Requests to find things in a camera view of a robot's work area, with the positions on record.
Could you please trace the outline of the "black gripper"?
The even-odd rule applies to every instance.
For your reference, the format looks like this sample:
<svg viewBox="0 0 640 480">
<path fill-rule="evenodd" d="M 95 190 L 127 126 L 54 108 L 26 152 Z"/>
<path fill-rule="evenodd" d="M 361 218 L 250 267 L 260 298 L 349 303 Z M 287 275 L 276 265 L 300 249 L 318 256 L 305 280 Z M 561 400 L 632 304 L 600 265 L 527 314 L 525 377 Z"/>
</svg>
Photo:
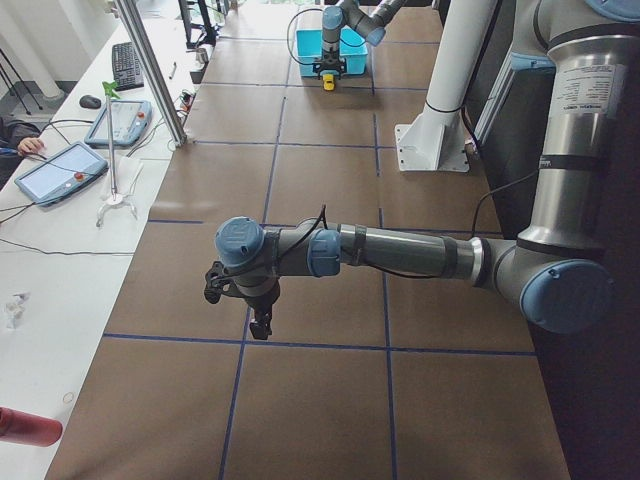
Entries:
<svg viewBox="0 0 640 480">
<path fill-rule="evenodd" d="M 254 340 L 264 340 L 272 334 L 272 308 L 280 296 L 280 288 L 272 287 L 257 297 L 247 299 L 247 304 L 254 310 L 255 315 L 250 320 L 249 328 Z"/>
<path fill-rule="evenodd" d="M 318 80 L 324 73 L 337 75 L 339 79 L 347 73 L 346 61 L 340 56 L 339 50 L 323 50 L 312 64 L 313 73 Z"/>
</svg>

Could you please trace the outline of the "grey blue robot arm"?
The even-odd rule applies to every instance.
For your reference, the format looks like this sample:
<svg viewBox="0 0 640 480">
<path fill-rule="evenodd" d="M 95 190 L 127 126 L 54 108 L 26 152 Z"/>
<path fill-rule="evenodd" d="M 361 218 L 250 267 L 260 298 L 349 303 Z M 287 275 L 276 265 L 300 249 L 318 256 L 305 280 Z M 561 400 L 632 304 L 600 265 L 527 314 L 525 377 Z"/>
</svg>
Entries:
<svg viewBox="0 0 640 480">
<path fill-rule="evenodd" d="M 595 240 L 617 112 L 639 57 L 635 1 L 520 1 L 505 69 L 553 69 L 544 145 L 529 226 L 513 241 L 457 240 L 330 224 L 266 229 L 248 217 L 224 222 L 205 298 L 241 298 L 254 338 L 271 333 L 284 276 L 325 277 L 365 265 L 412 279 L 464 279 L 516 304 L 554 333 L 572 333 L 609 311 L 614 282 Z"/>
<path fill-rule="evenodd" d="M 313 73 L 319 79 L 328 74 L 338 78 L 363 74 L 365 57 L 341 53 L 343 29 L 349 27 L 365 43 L 377 46 L 386 34 L 385 27 L 404 5 L 404 0 L 381 1 L 371 14 L 365 13 L 358 1 L 338 1 L 327 7 L 322 16 L 321 53 L 312 63 Z"/>
</svg>

